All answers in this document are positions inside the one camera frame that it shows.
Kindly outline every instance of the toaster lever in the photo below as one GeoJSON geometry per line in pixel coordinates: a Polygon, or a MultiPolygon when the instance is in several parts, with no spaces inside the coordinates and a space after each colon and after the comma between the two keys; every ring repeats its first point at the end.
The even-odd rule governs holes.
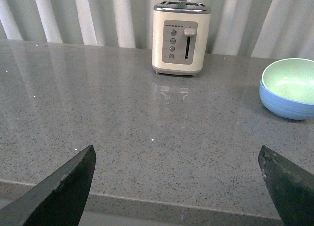
{"type": "Polygon", "coordinates": [[[184,29],[184,35],[189,37],[189,36],[196,36],[196,29],[194,28],[186,28],[184,29]]]}

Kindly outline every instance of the blue bowl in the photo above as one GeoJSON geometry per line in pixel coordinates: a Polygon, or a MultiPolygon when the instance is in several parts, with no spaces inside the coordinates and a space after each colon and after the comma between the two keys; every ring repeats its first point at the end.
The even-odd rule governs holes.
{"type": "Polygon", "coordinates": [[[284,118],[303,120],[314,118],[314,103],[297,102],[286,99],[266,89],[260,81],[260,99],[264,106],[284,118]]]}

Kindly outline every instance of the toaster base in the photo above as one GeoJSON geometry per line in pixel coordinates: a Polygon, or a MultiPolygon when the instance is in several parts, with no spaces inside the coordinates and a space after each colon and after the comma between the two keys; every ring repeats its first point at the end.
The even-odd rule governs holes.
{"type": "Polygon", "coordinates": [[[180,70],[171,70],[171,69],[164,69],[164,68],[158,68],[155,67],[152,64],[153,69],[157,72],[157,73],[166,73],[166,74],[173,74],[173,75],[193,75],[196,76],[201,70],[193,70],[193,71],[180,71],[180,70]]]}

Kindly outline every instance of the countertop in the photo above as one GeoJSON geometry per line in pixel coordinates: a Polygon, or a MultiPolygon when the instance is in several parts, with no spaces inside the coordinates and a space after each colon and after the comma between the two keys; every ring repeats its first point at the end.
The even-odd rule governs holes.
{"type": "Polygon", "coordinates": [[[0,41],[0,197],[93,144],[86,208],[190,225],[282,225],[262,145],[314,173],[314,120],[259,98],[274,59],[206,54],[197,77],[155,74],[151,50],[0,41]]]}

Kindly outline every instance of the toaster top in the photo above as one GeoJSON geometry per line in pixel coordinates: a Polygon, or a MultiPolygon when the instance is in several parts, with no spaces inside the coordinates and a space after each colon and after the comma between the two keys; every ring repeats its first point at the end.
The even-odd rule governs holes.
{"type": "Polygon", "coordinates": [[[164,1],[154,6],[154,10],[162,12],[188,13],[188,14],[210,14],[211,9],[202,3],[185,1],[164,1]]]}

